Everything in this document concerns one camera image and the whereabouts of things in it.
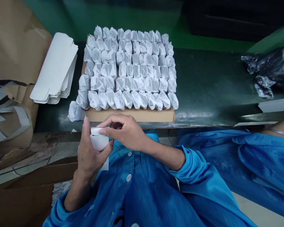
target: metal bracelet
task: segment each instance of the metal bracelet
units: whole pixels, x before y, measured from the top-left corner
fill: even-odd
[[[271,129],[271,128],[264,128],[264,129],[269,130],[269,131],[273,131],[273,132],[276,132],[276,133],[279,133],[279,134],[284,136],[284,132],[282,132],[282,131],[278,131],[278,130]]]

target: right hand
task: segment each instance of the right hand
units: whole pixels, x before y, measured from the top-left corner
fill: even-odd
[[[120,125],[118,129],[114,129],[117,123],[120,123]],[[111,114],[97,127],[103,128],[100,130],[100,134],[118,140],[126,148],[133,151],[142,151],[148,141],[151,140],[131,115]]]

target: blue sleeve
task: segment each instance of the blue sleeve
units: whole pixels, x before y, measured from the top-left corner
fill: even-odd
[[[183,146],[186,162],[179,171],[167,170],[180,181],[181,193],[206,226],[256,226],[243,214],[228,186],[199,151]]]
[[[51,209],[50,215],[44,221],[43,226],[70,226],[72,224],[82,208],[73,212],[67,212],[63,205],[67,193],[68,190],[57,200]]]

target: green workbench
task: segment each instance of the green workbench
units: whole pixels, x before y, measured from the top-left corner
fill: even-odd
[[[69,104],[78,95],[83,64],[85,42],[76,44],[79,50],[70,95],[56,105],[39,105],[35,132],[82,129],[82,123],[67,118]],[[174,48],[174,53],[179,100],[175,121],[143,122],[142,128],[234,125],[243,115],[261,113],[257,105],[266,99],[258,96],[240,53],[181,48]],[[280,90],[274,90],[274,95],[284,98]]]

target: hand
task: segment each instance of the hand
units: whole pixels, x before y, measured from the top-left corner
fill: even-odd
[[[117,129],[114,129],[117,123],[120,123],[120,125]],[[151,141],[131,115],[111,114],[97,127],[103,128],[100,130],[100,134],[118,140],[130,150],[142,151],[148,141]]]
[[[101,169],[109,154],[114,148],[114,140],[111,139],[103,151],[97,152],[92,146],[90,138],[90,121],[85,117],[81,141],[78,147],[78,171],[77,176],[83,179],[92,178],[92,176]]]

